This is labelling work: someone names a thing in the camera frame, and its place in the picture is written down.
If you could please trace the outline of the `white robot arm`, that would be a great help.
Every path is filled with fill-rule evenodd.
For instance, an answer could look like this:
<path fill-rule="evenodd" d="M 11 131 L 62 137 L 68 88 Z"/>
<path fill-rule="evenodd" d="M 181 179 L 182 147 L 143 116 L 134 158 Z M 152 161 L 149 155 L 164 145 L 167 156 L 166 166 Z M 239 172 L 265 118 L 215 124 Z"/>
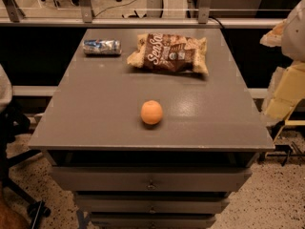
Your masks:
<path fill-rule="evenodd" d="M 288 17 L 260 39 L 266 47 L 280 47 L 294 61 L 305 61 L 305 0 L 301 0 Z"/>

